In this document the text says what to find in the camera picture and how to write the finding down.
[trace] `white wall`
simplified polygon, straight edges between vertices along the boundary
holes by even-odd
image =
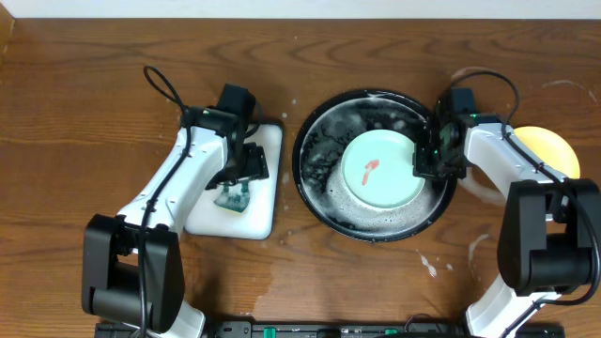
[[[0,0],[15,18],[601,19],[601,0]]]

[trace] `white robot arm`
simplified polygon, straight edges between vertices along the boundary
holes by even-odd
[[[545,302],[593,283],[600,220],[595,212],[592,229],[585,226],[557,185],[567,179],[563,173],[545,166],[495,115],[478,114],[468,88],[446,92],[427,129],[416,143],[414,175],[457,179],[475,165],[507,201],[497,254],[501,274],[465,313],[470,334],[514,337]],[[587,213],[601,202],[590,180],[571,180],[568,189]],[[551,220],[566,223],[566,233],[548,235],[546,221]]]
[[[186,107],[189,120],[185,123],[193,124],[179,131],[171,153],[146,187],[116,217],[92,218],[85,230],[85,312],[137,328],[142,320],[139,267],[121,263],[118,257],[137,253],[139,237],[145,234],[148,334],[200,337],[205,317],[183,300],[179,236],[208,186],[269,177],[263,148],[244,143],[254,105],[254,97],[246,89],[227,84],[216,108]],[[167,177],[178,161],[177,170]],[[156,192],[162,184],[162,190]],[[156,200],[150,201],[155,193]],[[147,207],[152,210],[142,226]]]
[[[509,126],[506,127],[506,131],[513,134],[513,129]],[[517,138],[516,143],[537,162],[542,162]],[[505,199],[512,182],[521,180],[551,182],[503,140],[501,123],[486,123],[468,129],[465,157],[485,172]],[[565,179],[564,174],[554,169],[549,171],[558,179]],[[525,297],[517,296],[516,291],[499,275],[483,297],[468,308],[466,312],[468,330],[470,334],[479,337],[501,337],[507,328],[529,311],[533,302],[539,299],[556,300],[560,296],[554,291],[534,292]],[[522,323],[534,313],[528,314]],[[508,332],[507,338],[514,337],[517,329],[519,326]]]

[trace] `yellow ball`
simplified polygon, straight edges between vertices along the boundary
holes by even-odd
[[[560,135],[540,127],[521,127],[514,132],[524,145],[553,169],[570,178],[580,178],[578,157]]]

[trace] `green sponge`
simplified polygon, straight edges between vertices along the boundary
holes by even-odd
[[[234,186],[223,185],[222,193],[213,203],[219,207],[242,213],[250,201],[251,193],[248,189],[248,182],[243,182]]]

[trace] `wood grain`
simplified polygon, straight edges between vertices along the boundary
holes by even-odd
[[[189,104],[234,83],[268,116],[286,113],[286,173],[301,123],[329,97],[383,87],[432,106],[458,70],[492,68],[522,91],[515,124],[559,133],[601,182],[599,22],[19,20],[0,70],[0,336],[92,335],[98,319],[80,307],[85,225],[127,204],[176,136],[177,107],[146,83],[146,63]],[[494,79],[468,85],[485,111],[513,104]],[[294,184],[280,188],[269,239],[182,238],[193,305],[256,320],[457,318],[498,273],[502,209],[461,189],[419,236],[371,244],[321,224]],[[534,320],[597,336],[600,304],[546,307]]]
[[[8,45],[8,39],[12,33],[12,25],[15,20],[12,18],[7,9],[0,4],[0,65],[2,64],[2,58],[7,52],[5,49]]]

